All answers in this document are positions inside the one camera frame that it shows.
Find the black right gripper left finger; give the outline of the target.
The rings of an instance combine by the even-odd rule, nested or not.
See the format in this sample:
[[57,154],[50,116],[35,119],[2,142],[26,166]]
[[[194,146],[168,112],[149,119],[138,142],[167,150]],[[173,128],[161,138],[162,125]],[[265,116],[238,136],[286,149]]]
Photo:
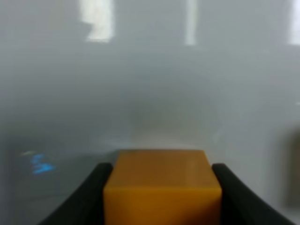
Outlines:
[[103,225],[103,191],[112,171],[112,164],[98,164],[78,189],[40,224]]

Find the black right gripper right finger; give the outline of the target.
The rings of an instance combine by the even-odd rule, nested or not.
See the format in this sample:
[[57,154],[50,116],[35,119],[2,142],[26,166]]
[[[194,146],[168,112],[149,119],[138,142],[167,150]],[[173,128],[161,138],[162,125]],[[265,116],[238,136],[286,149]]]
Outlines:
[[225,164],[212,165],[222,188],[222,225],[292,225],[249,189]]

